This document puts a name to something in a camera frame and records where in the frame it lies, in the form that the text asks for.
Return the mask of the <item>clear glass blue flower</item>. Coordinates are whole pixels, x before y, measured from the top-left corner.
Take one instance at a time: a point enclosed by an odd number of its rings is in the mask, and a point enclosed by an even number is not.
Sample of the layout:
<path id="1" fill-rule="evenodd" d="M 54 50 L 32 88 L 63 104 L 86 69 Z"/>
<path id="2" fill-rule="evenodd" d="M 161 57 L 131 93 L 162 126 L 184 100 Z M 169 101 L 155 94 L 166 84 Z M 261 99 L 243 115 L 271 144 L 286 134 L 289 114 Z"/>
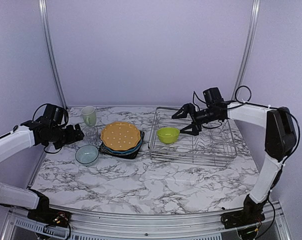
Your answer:
<path id="1" fill-rule="evenodd" d="M 99 129 L 96 126 L 85 126 L 82 131 L 85 143 L 95 146 L 98 144 Z"/>

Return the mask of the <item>pale green mug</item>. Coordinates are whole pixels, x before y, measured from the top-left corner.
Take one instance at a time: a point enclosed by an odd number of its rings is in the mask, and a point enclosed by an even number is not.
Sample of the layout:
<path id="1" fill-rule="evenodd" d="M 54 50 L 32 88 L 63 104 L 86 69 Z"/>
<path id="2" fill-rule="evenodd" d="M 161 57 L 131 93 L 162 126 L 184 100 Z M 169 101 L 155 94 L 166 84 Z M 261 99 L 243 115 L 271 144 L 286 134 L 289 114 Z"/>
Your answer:
<path id="1" fill-rule="evenodd" d="M 87 126 L 94 126 L 97 121 L 96 108 L 93 106 L 86 106 L 81 109 L 81 116 Z"/>

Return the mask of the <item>white patterned bowl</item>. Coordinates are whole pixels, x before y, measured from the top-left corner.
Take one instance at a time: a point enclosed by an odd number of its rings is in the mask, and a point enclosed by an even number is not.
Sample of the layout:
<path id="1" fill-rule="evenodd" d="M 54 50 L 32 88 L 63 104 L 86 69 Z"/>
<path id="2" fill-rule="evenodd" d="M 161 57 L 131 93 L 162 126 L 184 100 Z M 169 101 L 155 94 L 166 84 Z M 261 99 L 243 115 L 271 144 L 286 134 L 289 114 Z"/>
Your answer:
<path id="1" fill-rule="evenodd" d="M 75 153 L 75 160 L 84 166 L 92 165 L 99 157 L 99 149 L 95 145 L 81 146 Z"/>

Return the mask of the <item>black floral square plate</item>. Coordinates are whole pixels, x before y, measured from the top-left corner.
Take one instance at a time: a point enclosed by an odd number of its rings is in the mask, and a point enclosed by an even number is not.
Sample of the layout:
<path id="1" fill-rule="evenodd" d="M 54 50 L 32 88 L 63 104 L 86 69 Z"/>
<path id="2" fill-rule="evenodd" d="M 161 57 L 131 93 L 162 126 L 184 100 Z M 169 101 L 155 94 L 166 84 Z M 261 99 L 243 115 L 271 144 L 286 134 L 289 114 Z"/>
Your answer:
<path id="1" fill-rule="evenodd" d="M 107 149 L 107 147 L 104 145 L 104 143 L 102 143 L 99 146 L 98 150 L 101 154 L 106 154 L 106 155 L 121 158 L 121 159 L 133 160 L 137 157 L 137 155 L 140 151 L 140 148 L 142 146 L 142 143 L 143 143 L 143 140 L 144 140 L 144 137 L 145 137 L 145 132 L 144 131 L 140 131 L 140 137 L 141 137 L 141 140 L 138 143 L 138 145 L 136 147 L 134 147 L 131 152 L 126 153 L 126 154 L 113 153 L 113 152 L 111 152 L 110 150 Z"/>

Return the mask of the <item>lime green bowl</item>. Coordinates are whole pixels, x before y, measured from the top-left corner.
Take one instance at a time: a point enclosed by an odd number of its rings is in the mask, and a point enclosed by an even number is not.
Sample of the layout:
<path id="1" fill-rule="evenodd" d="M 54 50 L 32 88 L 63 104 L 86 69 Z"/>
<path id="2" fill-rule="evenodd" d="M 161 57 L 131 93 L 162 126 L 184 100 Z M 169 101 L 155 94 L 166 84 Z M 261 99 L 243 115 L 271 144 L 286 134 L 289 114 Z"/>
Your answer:
<path id="1" fill-rule="evenodd" d="M 162 127 L 156 131 L 159 141 L 163 144 L 173 144 L 178 140 L 180 130 L 175 127 Z"/>

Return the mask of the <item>blue polka dot plate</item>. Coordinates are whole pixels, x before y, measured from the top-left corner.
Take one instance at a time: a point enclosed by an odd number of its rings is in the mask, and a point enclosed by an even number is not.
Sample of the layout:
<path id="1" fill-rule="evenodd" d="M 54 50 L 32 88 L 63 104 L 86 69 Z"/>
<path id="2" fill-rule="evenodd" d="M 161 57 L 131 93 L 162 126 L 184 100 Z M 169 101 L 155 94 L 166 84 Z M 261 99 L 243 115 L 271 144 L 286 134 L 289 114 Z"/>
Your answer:
<path id="1" fill-rule="evenodd" d="M 115 154 L 115 155 L 129 155 L 129 154 L 132 154 L 132 153 L 138 151 L 140 149 L 142 143 L 143 143 L 143 140 L 141 139 L 136 146 L 134 146 L 134 147 L 132 147 L 132 148 L 130 148 L 128 150 L 112 150 L 111 148 L 106 147 L 104 145 L 104 143 L 102 143 L 100 145 L 100 150 L 101 151 L 104 150 L 104 151 L 106 151 L 108 153 Z"/>

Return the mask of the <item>orange polka dot plate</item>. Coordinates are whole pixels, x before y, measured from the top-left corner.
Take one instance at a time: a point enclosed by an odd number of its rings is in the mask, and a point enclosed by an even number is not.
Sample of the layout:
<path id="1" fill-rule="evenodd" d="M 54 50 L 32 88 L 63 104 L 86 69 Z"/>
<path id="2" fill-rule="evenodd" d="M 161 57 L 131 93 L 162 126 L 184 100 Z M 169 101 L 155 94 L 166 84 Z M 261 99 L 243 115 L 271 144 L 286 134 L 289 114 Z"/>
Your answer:
<path id="1" fill-rule="evenodd" d="M 126 151 L 139 143 L 141 135 L 133 123 L 115 121 L 105 126 L 100 138 L 106 147 L 115 151 Z"/>

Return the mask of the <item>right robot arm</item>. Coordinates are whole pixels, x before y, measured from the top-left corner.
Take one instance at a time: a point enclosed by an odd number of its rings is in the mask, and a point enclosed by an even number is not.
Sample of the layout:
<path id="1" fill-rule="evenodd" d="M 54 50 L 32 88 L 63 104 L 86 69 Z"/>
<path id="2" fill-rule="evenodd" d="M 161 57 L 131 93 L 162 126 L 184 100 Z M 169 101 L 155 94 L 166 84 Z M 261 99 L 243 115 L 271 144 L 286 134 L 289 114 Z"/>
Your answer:
<path id="1" fill-rule="evenodd" d="M 197 136 L 203 124 L 224 120 L 246 122 L 265 129 L 265 159 L 257 182 L 238 214 L 243 224 L 249 224 L 263 210 L 280 180 L 286 160 L 299 143 L 298 121 L 287 107 L 271 107 L 238 99 L 226 101 L 217 87 L 204 90 L 203 95 L 205 109 L 196 110 L 195 104 L 186 103 L 172 115 L 172 119 L 191 118 L 191 124 L 182 128 L 181 133 Z"/>

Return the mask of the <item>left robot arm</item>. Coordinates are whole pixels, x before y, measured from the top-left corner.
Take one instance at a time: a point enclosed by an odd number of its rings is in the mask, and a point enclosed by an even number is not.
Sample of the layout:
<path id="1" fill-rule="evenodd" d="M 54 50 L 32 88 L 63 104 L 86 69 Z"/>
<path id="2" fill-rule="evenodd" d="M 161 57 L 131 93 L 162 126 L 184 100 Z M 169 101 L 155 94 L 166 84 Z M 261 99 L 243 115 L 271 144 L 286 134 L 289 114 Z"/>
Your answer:
<path id="1" fill-rule="evenodd" d="M 63 107 L 43 104 L 44 112 L 33 117 L 11 131 L 0 136 L 0 163 L 22 150 L 42 145 L 53 145 L 58 153 L 64 146 L 83 140 L 84 133 L 79 124 L 69 124 L 69 114 Z M 44 223 L 54 219 L 50 200 L 33 189 L 23 189 L 0 182 L 0 205 L 22 207 L 34 211 Z"/>

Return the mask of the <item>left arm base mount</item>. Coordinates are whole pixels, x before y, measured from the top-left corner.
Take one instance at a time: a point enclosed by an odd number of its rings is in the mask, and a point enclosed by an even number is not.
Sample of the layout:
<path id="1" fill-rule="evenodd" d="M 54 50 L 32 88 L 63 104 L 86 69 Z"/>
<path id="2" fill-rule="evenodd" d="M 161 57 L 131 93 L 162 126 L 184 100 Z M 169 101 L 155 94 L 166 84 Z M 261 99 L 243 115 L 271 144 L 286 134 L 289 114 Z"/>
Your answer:
<path id="1" fill-rule="evenodd" d="M 69 211 L 49 208 L 47 210 L 29 210 L 27 217 L 31 220 L 50 226 L 68 228 L 71 213 Z"/>

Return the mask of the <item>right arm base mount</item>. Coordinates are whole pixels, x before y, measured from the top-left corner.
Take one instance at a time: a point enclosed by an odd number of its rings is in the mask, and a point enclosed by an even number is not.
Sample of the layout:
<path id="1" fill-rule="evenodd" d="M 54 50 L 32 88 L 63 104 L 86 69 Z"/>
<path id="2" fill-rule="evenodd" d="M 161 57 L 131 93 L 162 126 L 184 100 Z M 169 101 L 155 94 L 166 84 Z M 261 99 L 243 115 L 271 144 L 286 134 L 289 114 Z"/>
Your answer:
<path id="1" fill-rule="evenodd" d="M 221 215 L 220 221 L 224 225 L 225 229 L 232 229 L 261 223 L 265 219 L 265 215 L 261 209 L 242 209 L 223 213 Z"/>

